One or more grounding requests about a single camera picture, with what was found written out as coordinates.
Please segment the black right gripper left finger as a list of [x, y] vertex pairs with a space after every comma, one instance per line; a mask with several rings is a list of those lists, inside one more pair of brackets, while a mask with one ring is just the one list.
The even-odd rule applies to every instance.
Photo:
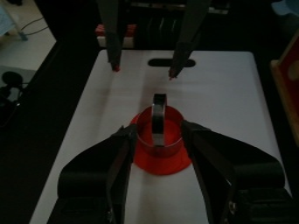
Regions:
[[63, 167], [58, 224], [124, 224], [136, 125], [120, 127]]

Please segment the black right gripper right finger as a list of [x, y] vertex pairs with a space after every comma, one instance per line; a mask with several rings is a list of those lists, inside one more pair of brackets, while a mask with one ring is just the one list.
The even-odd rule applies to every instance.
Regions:
[[287, 224], [283, 167], [255, 146], [182, 123], [210, 224]]

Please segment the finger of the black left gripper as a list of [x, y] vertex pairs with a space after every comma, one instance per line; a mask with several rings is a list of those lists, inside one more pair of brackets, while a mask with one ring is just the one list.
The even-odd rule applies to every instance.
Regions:
[[107, 58], [112, 71], [120, 69], [122, 44], [118, 35], [118, 0], [98, 0], [98, 9], [104, 25]]
[[179, 76], [194, 48], [199, 43], [201, 27], [209, 13], [211, 0], [187, 0], [183, 15], [181, 35], [173, 54], [173, 64], [169, 71], [170, 79]]

